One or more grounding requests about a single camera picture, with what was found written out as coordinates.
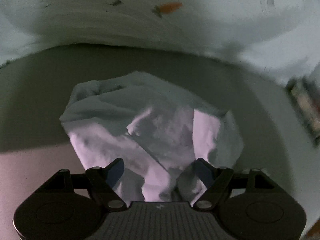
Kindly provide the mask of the carrot print backdrop sheet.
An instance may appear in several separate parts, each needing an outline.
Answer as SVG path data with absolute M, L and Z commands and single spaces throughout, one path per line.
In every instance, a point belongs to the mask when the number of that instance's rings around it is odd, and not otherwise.
M 1 0 L 1 64 L 73 43 L 205 56 L 284 84 L 319 65 L 319 0 Z

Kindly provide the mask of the light blue t-shirt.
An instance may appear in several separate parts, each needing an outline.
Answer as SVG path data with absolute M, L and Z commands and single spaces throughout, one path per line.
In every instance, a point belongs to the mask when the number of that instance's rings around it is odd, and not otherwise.
M 113 189 L 126 203 L 193 203 L 195 161 L 233 167 L 244 147 L 231 111 L 145 72 L 76 85 L 60 122 L 85 169 L 123 159 Z

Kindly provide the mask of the stack of folded clothes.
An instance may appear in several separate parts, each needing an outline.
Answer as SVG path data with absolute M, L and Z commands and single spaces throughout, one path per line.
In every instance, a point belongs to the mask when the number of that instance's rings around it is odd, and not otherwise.
M 285 89 L 313 145 L 319 147 L 319 65 L 310 75 L 290 79 Z

